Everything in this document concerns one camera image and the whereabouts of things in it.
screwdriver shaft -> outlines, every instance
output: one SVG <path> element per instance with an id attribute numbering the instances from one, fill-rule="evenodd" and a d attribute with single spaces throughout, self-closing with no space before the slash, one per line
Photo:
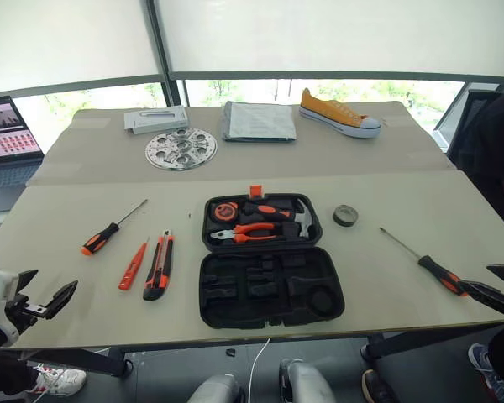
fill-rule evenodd
<path id="1" fill-rule="evenodd" d="M 125 217 L 123 217 L 121 220 L 118 221 L 118 225 L 121 224 L 123 222 L 123 220 L 125 218 L 127 218 L 128 216 L 130 216 L 132 213 L 134 213 L 136 210 L 138 210 L 139 208 L 141 208 L 145 203 L 147 203 L 148 199 L 145 199 L 144 201 L 142 201 L 138 206 L 136 206 L 133 210 L 131 210 L 129 212 L 129 214 L 127 214 Z"/>
<path id="2" fill-rule="evenodd" d="M 406 250 L 408 250 L 409 252 L 411 252 L 414 256 L 416 256 L 416 258 L 418 260 L 420 260 L 422 258 L 421 255 L 417 254 L 414 250 L 412 250 L 411 248 L 409 248 L 408 246 L 406 246 L 402 241 L 400 241 L 398 238 L 396 238 L 394 235 L 392 235 L 391 233 L 389 233 L 388 231 L 386 231 L 384 228 L 379 228 L 383 233 L 385 233 L 386 235 L 388 235 L 390 238 L 394 239 L 396 242 L 398 242 L 403 248 L 405 248 Z"/>

laptop keyboard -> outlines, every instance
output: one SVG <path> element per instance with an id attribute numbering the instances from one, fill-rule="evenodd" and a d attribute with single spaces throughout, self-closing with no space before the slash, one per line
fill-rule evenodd
<path id="1" fill-rule="evenodd" d="M 39 164 L 0 168 L 0 187 L 23 185 L 39 168 Z"/>

open tool case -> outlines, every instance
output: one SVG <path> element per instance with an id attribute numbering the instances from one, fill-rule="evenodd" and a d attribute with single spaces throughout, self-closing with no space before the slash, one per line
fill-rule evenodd
<path id="1" fill-rule="evenodd" d="M 250 195 L 215 197 L 205 206 L 202 240 L 212 253 L 200 269 L 203 321 L 215 328 L 251 329 L 262 328 L 266 322 L 296 326 L 340 316 L 345 308 L 344 296 L 330 256 L 313 246 L 321 238 L 322 229 L 310 200 L 292 193 L 263 196 L 260 187 L 253 187 Z M 227 204 L 234 207 L 236 216 L 223 222 L 216 212 L 224 212 Z M 285 214 L 300 214 L 293 217 L 297 221 L 307 210 L 307 237 L 300 236 L 299 222 L 274 221 L 274 216 L 259 213 L 258 206 L 268 206 L 262 207 L 266 211 L 274 207 Z M 267 222 L 274 223 L 272 228 L 255 229 L 256 223 Z M 225 238 L 231 237 L 228 231 L 236 226 L 250 224 L 254 229 L 246 231 L 245 236 L 276 237 L 245 242 Z"/>

robotic arm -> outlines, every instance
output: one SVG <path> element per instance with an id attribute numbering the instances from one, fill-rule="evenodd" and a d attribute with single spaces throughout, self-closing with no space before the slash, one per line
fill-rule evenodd
<path id="1" fill-rule="evenodd" d="M 73 296 L 78 281 L 60 288 L 45 306 L 28 303 L 28 297 L 19 292 L 37 273 L 30 270 L 16 275 L 0 270 L 0 347 L 13 345 L 38 317 L 52 319 Z"/>

black shoe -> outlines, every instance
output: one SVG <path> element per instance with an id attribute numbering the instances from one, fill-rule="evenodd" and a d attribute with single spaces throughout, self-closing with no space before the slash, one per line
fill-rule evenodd
<path id="1" fill-rule="evenodd" d="M 373 369 L 362 374 L 362 393 L 368 403 L 399 403 L 394 390 Z"/>

